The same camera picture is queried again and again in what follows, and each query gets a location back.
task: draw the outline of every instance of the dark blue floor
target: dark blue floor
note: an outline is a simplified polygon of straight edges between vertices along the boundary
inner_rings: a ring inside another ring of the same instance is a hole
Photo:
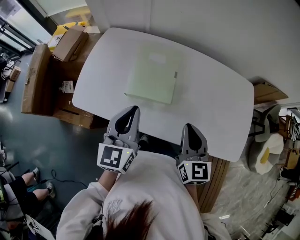
[[[97,163],[98,144],[106,129],[89,130],[52,117],[21,113],[24,83],[31,55],[21,58],[21,74],[8,102],[0,105],[0,134],[6,147],[7,162],[19,161],[15,175],[36,166],[41,179],[50,179],[51,170],[60,180],[88,183],[99,178],[103,170]],[[176,156],[179,146],[150,138],[150,151]],[[57,190],[56,203],[63,208],[81,189],[81,184],[53,181]]]

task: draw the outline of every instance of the shoe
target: shoe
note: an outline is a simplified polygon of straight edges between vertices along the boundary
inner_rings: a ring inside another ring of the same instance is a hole
[[[51,198],[55,198],[55,187],[54,187],[54,185],[51,183],[51,182],[48,182],[48,184],[47,184],[47,189],[48,189],[48,191],[50,192],[49,193],[49,196],[51,197]]]
[[[38,181],[39,181],[39,176],[40,176],[40,171],[39,171],[39,169],[36,167],[32,172],[33,172],[33,174],[35,175],[35,177],[33,177],[34,180],[35,180],[36,182],[38,182]]]
[[[145,141],[147,144],[149,144],[149,137],[148,137],[148,135],[144,134],[144,135],[141,137],[140,141]]]

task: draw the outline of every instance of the white sweatshirt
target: white sweatshirt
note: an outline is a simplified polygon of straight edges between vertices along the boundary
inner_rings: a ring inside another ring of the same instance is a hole
[[[99,216],[102,202],[105,233],[108,212],[119,222],[136,203],[144,200],[153,201],[151,212],[153,216],[157,214],[148,240],[207,238],[199,211],[180,180],[175,159],[139,151],[127,173],[118,178],[109,193],[94,182],[74,196],[61,215],[56,239],[85,239],[92,220]],[[230,239],[226,229],[225,233],[226,237],[219,239]]]

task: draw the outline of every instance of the gray floor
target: gray floor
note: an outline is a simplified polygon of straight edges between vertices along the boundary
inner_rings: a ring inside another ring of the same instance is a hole
[[[7,162],[20,161],[12,172],[16,175],[35,166],[41,170],[42,179],[50,179],[51,170],[61,180],[81,181],[88,185],[102,173],[96,166],[98,143],[103,140],[106,129],[88,130],[56,118],[26,115],[21,113],[21,103],[27,68],[31,56],[22,57],[22,70],[8,102],[0,105],[0,134],[7,148]],[[159,139],[151,151],[176,156],[179,147]],[[261,236],[265,223],[279,209],[285,200],[288,186],[284,186],[274,200],[264,208],[270,199],[279,168],[260,176],[244,167],[246,151],[237,163],[231,163],[225,183],[221,189],[213,212],[223,220],[229,232],[235,235],[243,228],[254,236]],[[57,189],[56,202],[64,207],[83,186],[77,183],[53,181]],[[274,195],[284,182],[277,183]]]

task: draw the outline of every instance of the white table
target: white table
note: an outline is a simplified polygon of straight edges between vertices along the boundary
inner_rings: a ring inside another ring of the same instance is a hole
[[[124,94],[138,46],[157,42],[182,51],[170,105]],[[207,139],[210,155],[236,162],[251,126],[254,90],[244,77],[189,47],[154,35],[110,28],[99,39],[80,73],[73,104],[110,119],[125,107],[141,109],[140,131],[180,144],[191,123]]]

